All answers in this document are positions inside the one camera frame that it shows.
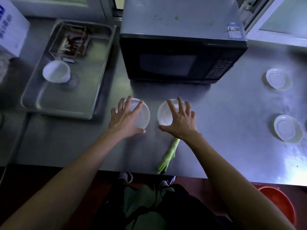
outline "person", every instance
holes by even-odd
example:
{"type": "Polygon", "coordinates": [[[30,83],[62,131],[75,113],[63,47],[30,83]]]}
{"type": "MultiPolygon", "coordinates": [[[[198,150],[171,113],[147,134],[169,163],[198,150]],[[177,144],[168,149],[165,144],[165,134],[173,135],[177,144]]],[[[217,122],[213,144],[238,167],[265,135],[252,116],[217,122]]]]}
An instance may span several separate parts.
{"type": "MultiPolygon", "coordinates": [[[[131,112],[128,97],[111,110],[108,129],[71,165],[63,168],[21,206],[1,227],[6,229],[59,229],[73,214],[111,149],[122,139],[145,133],[134,120],[143,101],[131,112]]],[[[183,140],[193,151],[208,179],[224,201],[232,221],[215,216],[178,184],[164,181],[153,191],[128,186],[130,173],[121,173],[93,218],[90,229],[295,229],[283,213],[197,132],[196,114],[178,97],[179,111],[168,100],[170,126],[159,126],[183,140]]]]}

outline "white bowl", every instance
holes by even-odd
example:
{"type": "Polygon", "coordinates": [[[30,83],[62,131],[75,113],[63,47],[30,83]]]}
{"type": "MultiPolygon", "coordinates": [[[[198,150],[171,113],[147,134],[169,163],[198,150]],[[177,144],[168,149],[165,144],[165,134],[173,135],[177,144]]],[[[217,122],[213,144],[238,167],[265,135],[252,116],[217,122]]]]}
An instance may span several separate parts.
{"type": "MultiPolygon", "coordinates": [[[[179,111],[179,104],[177,99],[171,99],[174,104],[176,111],[179,111]]],[[[163,102],[158,110],[158,122],[160,125],[169,126],[173,122],[173,116],[167,101],[163,102]]]]}
{"type": "Polygon", "coordinates": [[[64,61],[54,60],[44,67],[43,76],[52,83],[65,83],[70,80],[70,67],[64,61]]]}
{"type": "Polygon", "coordinates": [[[280,115],[274,121],[276,134],[285,142],[297,143],[303,139],[300,124],[290,115],[280,115]]]}
{"type": "MultiPolygon", "coordinates": [[[[141,100],[137,99],[137,98],[133,98],[131,100],[131,104],[130,104],[130,111],[133,111],[136,106],[139,104],[141,100]]],[[[149,111],[149,108],[148,106],[144,103],[142,105],[142,108],[140,110],[140,112],[138,113],[136,119],[135,119],[135,126],[138,127],[138,128],[142,128],[142,129],[145,129],[149,123],[149,120],[150,120],[150,111],[149,111]]]]}
{"type": "Polygon", "coordinates": [[[269,69],[266,73],[266,78],[273,88],[280,91],[287,90],[292,85],[290,77],[282,69],[269,69]]]}

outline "hand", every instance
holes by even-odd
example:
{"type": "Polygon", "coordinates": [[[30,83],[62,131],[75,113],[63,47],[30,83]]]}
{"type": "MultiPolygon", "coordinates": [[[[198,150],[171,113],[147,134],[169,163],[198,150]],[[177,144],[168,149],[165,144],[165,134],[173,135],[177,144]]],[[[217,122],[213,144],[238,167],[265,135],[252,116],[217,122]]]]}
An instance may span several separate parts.
{"type": "Polygon", "coordinates": [[[122,98],[118,103],[118,110],[117,113],[115,108],[111,110],[111,120],[108,126],[108,129],[111,131],[116,131],[120,133],[122,138],[128,138],[135,134],[145,133],[146,131],[141,128],[137,128],[134,125],[134,121],[140,112],[143,101],[140,101],[139,104],[133,111],[130,111],[130,104],[131,104],[132,96],[127,98],[124,107],[124,98],[122,98]]]}
{"type": "Polygon", "coordinates": [[[191,106],[188,102],[185,102],[185,106],[180,97],[177,98],[179,103],[179,111],[176,111],[176,108],[171,100],[167,100],[167,104],[172,112],[173,122],[169,126],[159,125],[159,129],[170,133],[172,136],[186,140],[186,138],[192,133],[197,132],[197,127],[195,124],[196,114],[194,111],[191,111],[191,106]]]}

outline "microwave control panel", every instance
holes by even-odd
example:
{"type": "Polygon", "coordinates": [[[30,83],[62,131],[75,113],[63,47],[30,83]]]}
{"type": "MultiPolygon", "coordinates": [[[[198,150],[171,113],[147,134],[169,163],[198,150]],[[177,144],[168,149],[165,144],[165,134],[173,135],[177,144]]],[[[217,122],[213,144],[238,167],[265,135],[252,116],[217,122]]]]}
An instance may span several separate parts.
{"type": "Polygon", "coordinates": [[[217,63],[206,74],[204,79],[220,79],[225,72],[231,67],[233,61],[231,60],[218,60],[217,63]]]}

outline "sneaker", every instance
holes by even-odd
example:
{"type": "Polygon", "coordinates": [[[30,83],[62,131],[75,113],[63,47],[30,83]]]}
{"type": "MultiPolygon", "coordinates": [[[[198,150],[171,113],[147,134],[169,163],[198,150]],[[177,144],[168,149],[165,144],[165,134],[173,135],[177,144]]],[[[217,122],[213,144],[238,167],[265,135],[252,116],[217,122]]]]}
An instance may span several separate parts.
{"type": "Polygon", "coordinates": [[[127,183],[130,183],[133,180],[133,176],[131,173],[128,172],[120,172],[118,179],[125,179],[127,183]]]}
{"type": "Polygon", "coordinates": [[[154,190],[161,190],[163,186],[169,186],[176,180],[176,176],[160,175],[159,182],[154,184],[154,190]]]}

